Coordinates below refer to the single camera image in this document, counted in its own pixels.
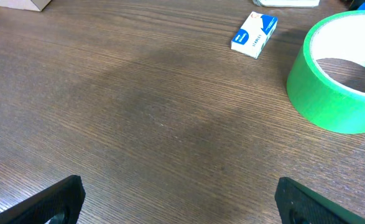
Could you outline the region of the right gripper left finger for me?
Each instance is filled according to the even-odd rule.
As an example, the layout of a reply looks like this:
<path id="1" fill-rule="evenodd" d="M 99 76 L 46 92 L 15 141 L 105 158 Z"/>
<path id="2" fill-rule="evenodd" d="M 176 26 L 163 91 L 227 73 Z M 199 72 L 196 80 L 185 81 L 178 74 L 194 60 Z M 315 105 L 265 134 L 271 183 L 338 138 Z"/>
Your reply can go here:
<path id="1" fill-rule="evenodd" d="M 0 224 L 76 224 L 85 200 L 78 175 L 71 175 L 0 213 Z"/>

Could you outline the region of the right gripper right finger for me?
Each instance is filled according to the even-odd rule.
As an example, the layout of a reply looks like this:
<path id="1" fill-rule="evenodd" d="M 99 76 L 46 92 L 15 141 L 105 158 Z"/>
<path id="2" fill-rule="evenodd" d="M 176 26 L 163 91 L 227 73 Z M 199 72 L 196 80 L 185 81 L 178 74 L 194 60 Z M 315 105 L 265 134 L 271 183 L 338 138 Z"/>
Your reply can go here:
<path id="1" fill-rule="evenodd" d="M 289 177 L 279 179 L 275 201 L 282 224 L 365 224 L 365 219 Z"/>

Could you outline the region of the green tape roll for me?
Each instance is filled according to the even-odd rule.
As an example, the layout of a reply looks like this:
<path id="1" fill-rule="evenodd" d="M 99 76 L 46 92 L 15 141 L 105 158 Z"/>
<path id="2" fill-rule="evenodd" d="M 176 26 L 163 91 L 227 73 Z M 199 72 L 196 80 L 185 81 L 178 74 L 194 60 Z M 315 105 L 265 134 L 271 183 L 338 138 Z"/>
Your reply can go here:
<path id="1" fill-rule="evenodd" d="M 291 104 L 311 123 L 337 133 L 365 133 L 365 92 L 332 79 L 317 62 L 324 58 L 365 67 L 365 10 L 341 12 L 316 23 L 287 79 Z"/>

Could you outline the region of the brown cardboard box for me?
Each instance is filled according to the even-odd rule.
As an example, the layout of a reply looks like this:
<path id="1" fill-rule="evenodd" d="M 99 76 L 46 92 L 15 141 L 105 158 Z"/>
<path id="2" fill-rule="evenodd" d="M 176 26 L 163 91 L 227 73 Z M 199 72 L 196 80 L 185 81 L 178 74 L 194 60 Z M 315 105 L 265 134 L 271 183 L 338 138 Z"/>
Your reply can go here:
<path id="1" fill-rule="evenodd" d="M 52 0 L 0 0 L 0 7 L 27 11 L 42 11 Z"/>

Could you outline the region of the yellow sticky note pad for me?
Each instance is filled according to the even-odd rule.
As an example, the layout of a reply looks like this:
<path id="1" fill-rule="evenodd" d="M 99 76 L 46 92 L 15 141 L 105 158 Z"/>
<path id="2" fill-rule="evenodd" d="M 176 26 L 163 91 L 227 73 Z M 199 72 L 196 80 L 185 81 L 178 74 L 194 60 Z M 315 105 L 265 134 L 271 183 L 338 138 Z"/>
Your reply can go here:
<path id="1" fill-rule="evenodd" d="M 252 0 L 264 7 L 317 7 L 320 0 Z"/>

